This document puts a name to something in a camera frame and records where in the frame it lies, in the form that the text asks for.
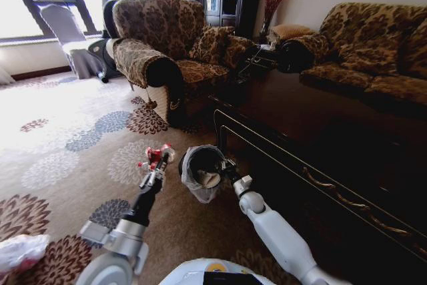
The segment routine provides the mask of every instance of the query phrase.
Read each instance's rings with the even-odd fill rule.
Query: throw pillow
[[[314,34],[310,28],[301,25],[282,24],[270,28],[270,31],[280,41]]]
[[[405,48],[402,73],[427,79],[427,19],[409,36]]]
[[[246,49],[255,46],[255,43],[252,40],[233,35],[228,35],[227,40],[226,53],[222,62],[225,66],[235,69]]]
[[[189,52],[194,60],[219,65],[224,55],[227,35],[233,33],[234,27],[205,26]]]
[[[341,66],[372,75],[398,75],[398,46],[398,37],[393,35],[342,45],[339,49]]]

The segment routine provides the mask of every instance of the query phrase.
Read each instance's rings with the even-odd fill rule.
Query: carpet
[[[158,284],[182,262],[201,257],[231,260],[276,284],[296,283],[259,240],[230,186],[204,205],[181,183],[177,164],[187,148],[215,144],[210,116],[171,128],[125,78],[103,84],[71,72],[0,86],[0,101],[0,241],[51,236],[45,257],[4,283],[73,284],[103,252],[78,231],[88,219],[116,225],[138,193],[145,148],[165,142],[177,161],[167,168],[144,234],[149,256],[141,283]]]

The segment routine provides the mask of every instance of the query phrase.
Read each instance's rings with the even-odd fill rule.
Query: brass drawer handle
[[[354,203],[354,202],[346,199],[345,197],[343,197],[338,192],[337,187],[334,184],[322,183],[322,182],[319,182],[318,180],[314,179],[314,177],[308,172],[308,168],[307,167],[303,168],[302,173],[303,173],[304,176],[306,176],[315,185],[317,185],[317,186],[319,186],[321,188],[327,188],[328,190],[332,190],[336,194],[336,197],[341,202],[343,202],[346,205],[349,205],[351,207],[357,208],[360,211],[365,212],[367,214],[367,216],[369,217],[369,219],[371,220],[371,222],[373,222],[377,227],[380,227],[383,230],[387,230],[388,232],[393,232],[393,233],[399,234],[400,236],[403,236],[403,237],[412,236],[412,233],[409,233],[409,232],[407,232],[405,230],[401,230],[399,228],[395,228],[395,227],[391,227],[391,226],[385,225],[383,222],[381,222],[379,219],[377,219],[377,217],[375,217],[371,213],[371,207],[369,205]],[[423,250],[422,248],[417,248],[417,250],[420,250],[421,252],[423,252],[423,251],[425,252],[425,250]]]
[[[379,219],[377,219],[377,217],[375,217],[372,213],[371,213],[371,207],[369,205],[366,204],[358,204],[358,203],[354,203],[351,202],[350,200],[346,199],[345,197],[343,197],[337,190],[337,187],[334,184],[329,184],[329,183],[322,183],[319,182],[317,179],[315,179],[308,171],[307,167],[303,167],[302,169],[302,173],[305,177],[307,177],[313,184],[315,184],[316,186],[320,187],[320,188],[324,188],[327,190],[330,190],[332,192],[335,193],[337,199],[339,199],[342,203],[349,205],[351,207],[357,208],[359,209],[361,212],[365,213],[368,218],[370,219],[370,221],[372,223],[374,223],[375,226],[387,231],[387,232],[393,232],[401,237],[405,237],[405,238],[409,238],[409,242],[412,245],[412,248],[421,255],[421,257],[423,257],[424,259],[427,259],[427,250],[423,247],[421,247],[416,240],[411,239],[414,235],[410,232],[407,232],[405,230],[401,230],[399,228],[395,228],[395,227],[391,227],[388,225],[385,225],[385,223],[381,222]]]

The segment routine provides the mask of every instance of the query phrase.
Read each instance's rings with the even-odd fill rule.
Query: cable
[[[250,62],[238,73],[238,77],[241,77],[242,73],[254,62],[254,59],[258,56],[258,54],[261,52],[262,47],[260,47],[257,51],[257,53],[251,58]]]

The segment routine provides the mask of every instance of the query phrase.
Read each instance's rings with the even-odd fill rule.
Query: armrest
[[[227,37],[226,52],[222,62],[225,66],[235,69],[244,57],[246,50],[255,47],[256,44],[252,40],[243,37],[233,35],[228,35]]]
[[[330,54],[330,48],[326,37],[316,33],[289,39],[283,44],[282,52],[287,57],[290,69],[302,71],[325,60]]]
[[[117,41],[113,50],[117,70],[131,83],[142,88],[167,86],[169,100],[167,121],[170,125],[178,125],[183,119],[184,112],[182,104],[184,81],[175,61],[136,39]]]
[[[122,39],[114,44],[114,61],[117,69],[126,78],[142,87],[161,87],[166,83],[165,75],[176,71],[181,75],[176,63],[150,45],[136,39]]]

